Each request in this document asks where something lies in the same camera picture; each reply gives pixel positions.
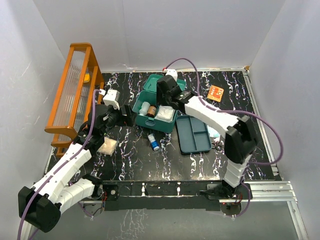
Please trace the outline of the white plastic medicine bottle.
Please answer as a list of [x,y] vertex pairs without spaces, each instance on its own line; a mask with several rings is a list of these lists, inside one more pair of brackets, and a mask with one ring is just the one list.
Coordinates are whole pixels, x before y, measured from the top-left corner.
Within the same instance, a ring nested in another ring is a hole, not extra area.
[[149,107],[150,107],[150,103],[147,101],[144,101],[140,107],[139,115],[145,116],[148,113]]

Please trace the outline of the amber bottle orange label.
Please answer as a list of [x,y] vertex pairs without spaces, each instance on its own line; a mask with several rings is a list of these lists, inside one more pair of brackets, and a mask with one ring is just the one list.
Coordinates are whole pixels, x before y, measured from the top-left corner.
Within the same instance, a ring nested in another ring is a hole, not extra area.
[[149,118],[154,118],[156,116],[156,113],[157,113],[157,107],[155,105],[150,105],[147,110],[146,116]]

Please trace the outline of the small white blue bottle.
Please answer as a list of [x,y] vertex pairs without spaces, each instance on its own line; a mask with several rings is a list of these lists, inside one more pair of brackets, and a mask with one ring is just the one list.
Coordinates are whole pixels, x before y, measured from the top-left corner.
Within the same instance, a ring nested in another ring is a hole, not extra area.
[[153,134],[149,134],[147,137],[150,142],[152,150],[158,151],[160,149],[160,146],[159,146],[158,142],[156,141],[155,136]]

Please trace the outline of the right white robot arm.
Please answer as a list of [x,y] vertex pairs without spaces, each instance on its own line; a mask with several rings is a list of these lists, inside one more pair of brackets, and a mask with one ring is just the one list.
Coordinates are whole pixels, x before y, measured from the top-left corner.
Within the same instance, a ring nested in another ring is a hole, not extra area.
[[224,138],[226,173],[221,184],[211,192],[230,199],[239,195],[243,173],[258,142],[251,118],[247,115],[238,117],[209,106],[203,97],[197,96],[192,90],[181,90],[171,75],[157,80],[156,103],[197,118]]

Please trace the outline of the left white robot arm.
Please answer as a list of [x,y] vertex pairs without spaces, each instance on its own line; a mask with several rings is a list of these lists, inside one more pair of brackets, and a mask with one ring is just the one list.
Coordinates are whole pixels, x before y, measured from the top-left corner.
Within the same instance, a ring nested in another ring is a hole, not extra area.
[[112,105],[95,104],[55,166],[32,187],[18,193],[21,223],[28,222],[44,233],[51,231],[62,213],[82,199],[93,200],[103,195],[102,180],[91,174],[69,184],[76,172],[87,163],[105,142],[105,134],[114,127],[131,127],[136,114],[130,105],[114,109]]

